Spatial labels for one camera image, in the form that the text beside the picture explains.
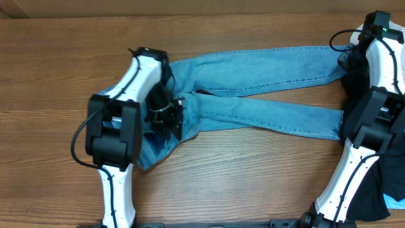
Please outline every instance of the crumpled denim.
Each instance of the crumpled denim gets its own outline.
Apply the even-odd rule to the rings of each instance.
[[[151,168],[199,131],[261,127],[296,136],[339,140],[340,110],[242,98],[339,79],[346,73],[337,64],[339,54],[328,46],[304,46],[226,51],[172,63],[174,93],[186,100],[182,140],[174,136],[164,139],[143,122],[138,164],[144,170]],[[145,104],[142,108],[142,113],[146,113]],[[106,124],[120,128],[119,121]],[[385,199],[388,207],[405,208],[405,201],[398,204],[389,196]]]

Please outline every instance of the black fabric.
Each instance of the black fabric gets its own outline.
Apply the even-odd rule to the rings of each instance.
[[[386,153],[399,155],[403,151]],[[389,217],[384,193],[397,201],[405,198],[405,157],[380,157],[370,167],[349,205],[347,218],[372,222]]]

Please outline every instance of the blue pants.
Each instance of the blue pants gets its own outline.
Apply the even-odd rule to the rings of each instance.
[[[339,54],[328,46],[306,46],[205,54],[172,63],[175,94],[186,100],[182,140],[164,139],[143,123],[139,165],[150,168],[199,131],[261,127],[339,140],[340,110],[242,98],[339,79],[346,73],[337,64]],[[385,196],[385,201],[388,208],[405,208],[405,200],[399,203]]]

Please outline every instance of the blue cloth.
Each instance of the blue cloth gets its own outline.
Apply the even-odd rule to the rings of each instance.
[[[182,140],[174,136],[163,139],[148,123],[142,123],[139,165],[149,169],[199,131],[261,127],[297,136],[339,140],[340,110],[242,98],[339,79],[346,73],[337,65],[339,54],[328,46],[305,46],[227,51],[172,63],[175,94],[187,103],[183,111]],[[169,81],[167,86],[172,87],[172,83]],[[120,127],[119,122],[111,124]],[[405,208],[405,200],[396,202],[387,195],[385,200],[388,208]]]

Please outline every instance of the denim jeans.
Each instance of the denim jeans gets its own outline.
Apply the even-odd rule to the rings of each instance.
[[[172,63],[175,95],[186,100],[182,140],[174,136],[163,139],[148,123],[143,123],[138,164],[149,169],[199,131],[261,127],[296,136],[339,140],[340,110],[242,98],[339,79],[346,73],[337,64],[339,54],[328,46],[304,46],[227,51]],[[405,201],[397,208],[405,208]]]

